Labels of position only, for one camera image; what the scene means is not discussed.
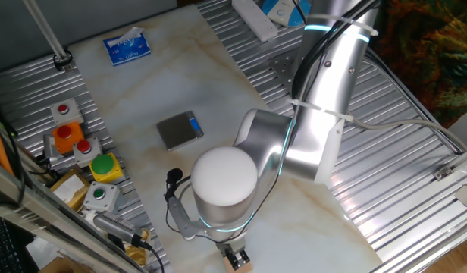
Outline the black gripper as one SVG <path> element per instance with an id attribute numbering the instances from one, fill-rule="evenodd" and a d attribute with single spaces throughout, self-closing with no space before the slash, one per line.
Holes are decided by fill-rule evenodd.
<path id="1" fill-rule="evenodd" d="M 238 264 L 246 265 L 250 262 L 250 258 L 244 250 L 246 247 L 245 240 L 231 240 L 226 243 L 217 243 L 216 247 L 223 256 L 227 257 L 233 270 L 238 269 Z"/>

